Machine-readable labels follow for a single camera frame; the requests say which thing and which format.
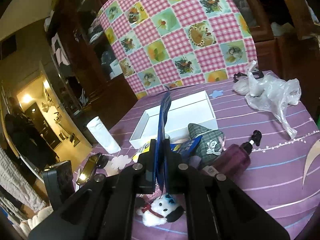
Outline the small blue sachet pack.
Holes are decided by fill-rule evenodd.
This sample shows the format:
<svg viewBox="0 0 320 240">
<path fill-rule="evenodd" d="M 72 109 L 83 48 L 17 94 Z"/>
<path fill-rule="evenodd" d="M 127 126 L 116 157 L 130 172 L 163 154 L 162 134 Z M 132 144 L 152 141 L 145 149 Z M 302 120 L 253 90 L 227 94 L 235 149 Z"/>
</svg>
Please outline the small blue sachet pack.
<svg viewBox="0 0 320 240">
<path fill-rule="evenodd" d="M 191 156 L 196 151 L 202 136 L 198 136 L 194 139 L 190 139 L 184 142 L 170 144 L 170 148 L 172 152 L 179 153 L 183 163 L 188 164 Z"/>
</svg>

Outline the black sunglasses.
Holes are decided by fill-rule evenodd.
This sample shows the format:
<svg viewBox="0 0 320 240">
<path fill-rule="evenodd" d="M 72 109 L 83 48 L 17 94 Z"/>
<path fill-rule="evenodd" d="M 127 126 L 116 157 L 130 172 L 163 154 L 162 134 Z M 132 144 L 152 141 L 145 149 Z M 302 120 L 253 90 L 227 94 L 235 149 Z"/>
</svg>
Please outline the black sunglasses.
<svg viewBox="0 0 320 240">
<path fill-rule="evenodd" d="M 79 178 L 76 181 L 77 185 L 87 183 L 96 173 L 97 169 L 103 169 L 108 163 L 108 156 L 102 153 L 91 155 L 84 165 Z"/>
</svg>

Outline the white dog plush toy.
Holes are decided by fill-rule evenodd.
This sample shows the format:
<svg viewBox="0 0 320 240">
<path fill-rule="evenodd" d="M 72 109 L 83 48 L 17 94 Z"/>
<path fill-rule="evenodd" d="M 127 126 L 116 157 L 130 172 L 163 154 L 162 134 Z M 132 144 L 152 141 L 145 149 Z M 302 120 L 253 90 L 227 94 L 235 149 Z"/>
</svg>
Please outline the white dog plush toy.
<svg viewBox="0 0 320 240">
<path fill-rule="evenodd" d="M 145 202 L 136 209 L 147 227 L 173 223 L 185 213 L 183 206 L 171 194 L 163 194 L 151 202 Z"/>
</svg>

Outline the purple pump bottle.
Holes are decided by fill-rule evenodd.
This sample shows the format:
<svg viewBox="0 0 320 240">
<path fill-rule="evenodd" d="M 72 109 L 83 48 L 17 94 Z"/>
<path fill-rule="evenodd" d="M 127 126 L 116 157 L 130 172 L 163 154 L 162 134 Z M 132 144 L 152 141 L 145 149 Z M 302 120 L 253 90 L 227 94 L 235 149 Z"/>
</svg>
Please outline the purple pump bottle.
<svg viewBox="0 0 320 240">
<path fill-rule="evenodd" d="M 261 139 L 262 133 L 255 130 L 249 141 L 241 145 L 232 144 L 201 172 L 212 177 L 221 173 L 232 181 L 236 181 L 249 167 L 251 163 L 249 155 L 252 153 L 253 145 L 260 146 Z"/>
</svg>

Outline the clear plastic bag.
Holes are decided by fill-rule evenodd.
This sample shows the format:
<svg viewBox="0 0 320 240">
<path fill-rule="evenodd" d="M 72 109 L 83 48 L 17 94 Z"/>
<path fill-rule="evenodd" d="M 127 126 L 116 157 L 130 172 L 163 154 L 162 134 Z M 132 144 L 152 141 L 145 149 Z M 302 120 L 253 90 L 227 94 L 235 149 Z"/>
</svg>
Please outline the clear plastic bag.
<svg viewBox="0 0 320 240">
<path fill-rule="evenodd" d="M 264 74 L 257 69 L 257 61 L 250 62 L 245 72 L 233 76 L 233 90 L 245 97 L 249 107 L 259 111 L 271 112 L 291 139 L 297 131 L 286 119 L 289 106 L 296 106 L 300 101 L 302 90 L 298 79 L 282 80 L 271 74 Z"/>
</svg>

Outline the pink checkered tablecloth board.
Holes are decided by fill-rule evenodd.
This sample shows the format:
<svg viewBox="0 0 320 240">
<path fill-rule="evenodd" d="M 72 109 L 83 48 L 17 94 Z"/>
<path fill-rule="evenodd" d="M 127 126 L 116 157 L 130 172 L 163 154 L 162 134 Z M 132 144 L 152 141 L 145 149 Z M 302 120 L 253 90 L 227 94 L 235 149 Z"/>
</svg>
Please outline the pink checkered tablecloth board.
<svg viewBox="0 0 320 240">
<path fill-rule="evenodd" d="M 233 0 L 108 0 L 98 18 L 137 98 L 228 79 L 257 60 Z"/>
</svg>

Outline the large blue eye mask pack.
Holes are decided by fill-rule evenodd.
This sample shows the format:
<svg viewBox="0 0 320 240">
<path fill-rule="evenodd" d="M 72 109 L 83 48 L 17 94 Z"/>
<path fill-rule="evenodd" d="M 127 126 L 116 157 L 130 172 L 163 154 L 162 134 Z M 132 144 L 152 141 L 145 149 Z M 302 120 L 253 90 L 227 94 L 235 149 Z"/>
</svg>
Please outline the large blue eye mask pack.
<svg viewBox="0 0 320 240">
<path fill-rule="evenodd" d="M 154 155 L 154 178 L 157 181 L 159 189 L 163 192 L 164 189 L 164 141 L 165 141 L 165 125 L 167 123 L 168 111 L 171 106 L 171 94 L 167 91 L 160 104 L 158 131 Z"/>
</svg>

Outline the white paper bag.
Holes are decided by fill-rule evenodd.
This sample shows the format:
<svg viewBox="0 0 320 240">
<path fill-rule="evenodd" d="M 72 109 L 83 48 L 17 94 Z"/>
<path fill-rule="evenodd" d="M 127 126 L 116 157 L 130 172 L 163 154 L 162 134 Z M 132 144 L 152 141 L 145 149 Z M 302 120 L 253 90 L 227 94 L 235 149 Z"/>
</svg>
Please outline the white paper bag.
<svg viewBox="0 0 320 240">
<path fill-rule="evenodd" d="M 86 126 L 97 142 L 109 153 L 114 154 L 121 150 L 98 116 L 93 118 Z"/>
</svg>

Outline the dark wooden cabinet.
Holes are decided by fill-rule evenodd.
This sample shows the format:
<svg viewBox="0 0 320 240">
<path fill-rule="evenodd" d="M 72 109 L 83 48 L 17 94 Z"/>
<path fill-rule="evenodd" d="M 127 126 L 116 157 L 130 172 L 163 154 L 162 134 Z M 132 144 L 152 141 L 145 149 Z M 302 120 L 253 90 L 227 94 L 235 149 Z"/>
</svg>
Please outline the dark wooden cabinet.
<svg viewBox="0 0 320 240">
<path fill-rule="evenodd" d="M 46 33 L 54 68 L 47 75 L 72 121 L 95 143 L 87 124 L 95 117 L 112 128 L 137 98 L 116 61 L 105 34 L 107 0 L 52 0 L 53 15 Z"/>
</svg>

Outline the yellow wet wipes pack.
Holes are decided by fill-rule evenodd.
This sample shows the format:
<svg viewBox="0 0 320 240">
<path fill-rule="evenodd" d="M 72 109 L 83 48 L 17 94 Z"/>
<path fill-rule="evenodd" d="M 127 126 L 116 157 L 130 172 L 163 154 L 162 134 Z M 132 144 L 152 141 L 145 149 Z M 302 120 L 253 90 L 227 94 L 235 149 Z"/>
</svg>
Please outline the yellow wet wipes pack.
<svg viewBox="0 0 320 240">
<path fill-rule="evenodd" d="M 150 141 L 147 142 L 147 143 L 145 143 L 143 146 L 141 146 L 141 147 L 139 148 L 139 150 L 133 155 L 132 160 L 133 160 L 135 163 L 137 163 L 137 162 L 138 162 L 138 159 L 139 159 L 139 156 L 140 156 L 141 154 L 143 154 L 143 153 L 148 152 L 149 149 L 150 149 Z"/>
</svg>

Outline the white cardboard box tray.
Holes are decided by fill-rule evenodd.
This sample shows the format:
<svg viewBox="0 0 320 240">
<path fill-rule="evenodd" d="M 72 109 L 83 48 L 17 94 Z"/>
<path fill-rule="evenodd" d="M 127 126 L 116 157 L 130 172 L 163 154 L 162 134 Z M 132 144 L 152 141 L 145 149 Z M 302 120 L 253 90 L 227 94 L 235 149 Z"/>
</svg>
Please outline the white cardboard box tray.
<svg viewBox="0 0 320 240">
<path fill-rule="evenodd" d="M 157 138 L 160 106 L 143 112 L 129 140 L 133 148 L 138 149 L 151 139 Z M 171 102 L 168 111 L 165 134 L 173 141 L 188 137 L 188 125 L 198 124 L 217 130 L 217 120 L 209 96 L 201 91 Z"/>
</svg>

